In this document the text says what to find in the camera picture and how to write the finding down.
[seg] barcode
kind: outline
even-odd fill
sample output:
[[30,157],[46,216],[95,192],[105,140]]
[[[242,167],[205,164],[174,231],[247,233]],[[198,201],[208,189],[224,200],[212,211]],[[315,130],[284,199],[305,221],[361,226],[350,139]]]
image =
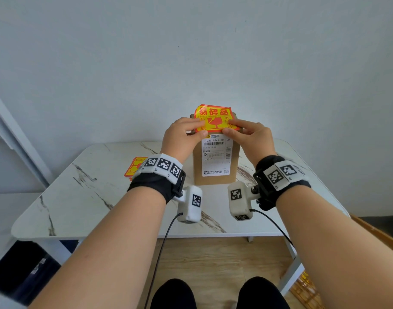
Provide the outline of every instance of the barcode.
[[222,145],[224,144],[224,141],[218,141],[218,142],[205,142],[204,145]]
[[227,150],[225,151],[225,159],[230,159],[231,158],[231,147],[228,146]]

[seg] hand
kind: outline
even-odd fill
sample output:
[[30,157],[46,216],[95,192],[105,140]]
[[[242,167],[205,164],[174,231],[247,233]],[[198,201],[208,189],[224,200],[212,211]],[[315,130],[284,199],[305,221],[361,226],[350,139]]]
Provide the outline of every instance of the hand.
[[161,153],[172,156],[183,164],[194,150],[195,145],[208,135],[207,130],[199,131],[193,135],[187,135],[187,131],[194,130],[204,124],[205,122],[199,118],[179,118],[165,131]]
[[223,129],[222,133],[241,145],[245,155],[254,167],[264,157],[276,155],[270,128],[264,127],[259,122],[255,123],[241,119],[230,119],[229,123],[242,127],[242,133],[230,128]]

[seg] black pants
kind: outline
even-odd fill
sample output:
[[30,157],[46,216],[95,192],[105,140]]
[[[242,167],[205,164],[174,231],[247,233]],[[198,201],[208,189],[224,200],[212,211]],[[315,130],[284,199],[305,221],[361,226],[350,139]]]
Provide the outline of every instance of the black pants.
[[[166,281],[155,293],[151,309],[196,309],[194,294],[183,280]],[[237,309],[290,309],[284,297],[274,284],[256,276],[242,286],[238,295]]]

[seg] wooden floor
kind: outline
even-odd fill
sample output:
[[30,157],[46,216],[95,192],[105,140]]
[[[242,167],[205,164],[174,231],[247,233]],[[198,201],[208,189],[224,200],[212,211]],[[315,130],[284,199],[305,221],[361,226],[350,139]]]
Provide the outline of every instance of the wooden floor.
[[[138,308],[143,308],[159,253],[158,240],[147,283]],[[224,308],[238,300],[246,280],[263,276],[275,285],[292,262],[282,236],[246,238],[167,239],[152,289],[167,280],[179,278],[194,292],[198,309]],[[304,309],[289,292],[286,300],[292,309]]]

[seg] yellow and red sticker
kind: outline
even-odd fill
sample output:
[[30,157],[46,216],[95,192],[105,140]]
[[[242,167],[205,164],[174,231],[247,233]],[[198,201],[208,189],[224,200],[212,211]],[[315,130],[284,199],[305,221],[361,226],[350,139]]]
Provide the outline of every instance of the yellow and red sticker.
[[128,170],[125,172],[124,177],[128,177],[132,181],[132,176],[135,172],[141,168],[142,163],[147,159],[147,157],[135,157],[129,166]]
[[196,132],[201,130],[213,132],[224,128],[240,129],[240,127],[228,123],[228,120],[235,119],[230,107],[201,104],[195,110],[194,117],[205,121],[205,125],[197,128]]

